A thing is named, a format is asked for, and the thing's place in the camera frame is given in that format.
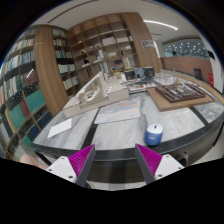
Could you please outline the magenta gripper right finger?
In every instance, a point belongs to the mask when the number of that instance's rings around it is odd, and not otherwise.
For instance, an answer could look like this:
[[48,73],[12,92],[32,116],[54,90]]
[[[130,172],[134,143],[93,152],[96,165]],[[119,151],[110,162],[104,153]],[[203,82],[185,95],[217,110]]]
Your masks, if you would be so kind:
[[140,144],[135,145],[135,155],[145,180],[159,180],[183,169],[171,155],[160,155]]

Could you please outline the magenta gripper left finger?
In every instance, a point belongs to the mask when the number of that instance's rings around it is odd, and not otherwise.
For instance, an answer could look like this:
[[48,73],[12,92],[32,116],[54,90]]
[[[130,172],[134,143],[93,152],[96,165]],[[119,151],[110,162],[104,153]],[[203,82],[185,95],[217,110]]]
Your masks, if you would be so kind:
[[95,145],[90,145],[69,157],[59,157],[46,171],[84,187],[95,155]]

